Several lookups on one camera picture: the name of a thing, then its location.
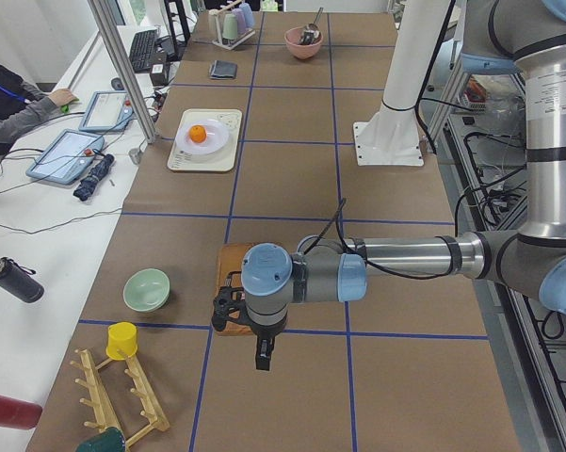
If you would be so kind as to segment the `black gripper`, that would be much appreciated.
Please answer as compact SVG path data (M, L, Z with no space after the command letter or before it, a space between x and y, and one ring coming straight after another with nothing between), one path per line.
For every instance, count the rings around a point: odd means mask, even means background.
M255 367L257 370L269 371L272 353L275 348L275 338L283 332L285 322L272 325L251 324L251 330L256 335Z

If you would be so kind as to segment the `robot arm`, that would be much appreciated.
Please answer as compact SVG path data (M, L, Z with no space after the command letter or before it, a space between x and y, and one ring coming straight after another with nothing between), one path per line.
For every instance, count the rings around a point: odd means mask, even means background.
M339 201L346 202L343 231L350 238L451 234L434 155L417 167L361 167L349 143L354 115L374 105L386 77L395 49L391 20L329 15L322 51L299 61L283 36L301 19L298 13L256 17L230 239L293 249L323 228ZM405 270L387 276L375 269L361 301L290 305L268 375L293 370L487 378L495 363L467 280L444 271L422 280Z

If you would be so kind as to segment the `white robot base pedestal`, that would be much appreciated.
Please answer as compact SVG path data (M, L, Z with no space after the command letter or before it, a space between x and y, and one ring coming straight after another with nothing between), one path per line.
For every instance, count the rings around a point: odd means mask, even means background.
M427 84L434 50L444 37L454 3L409 1L404 8L380 109L353 124L360 166L424 165L417 121L418 99Z

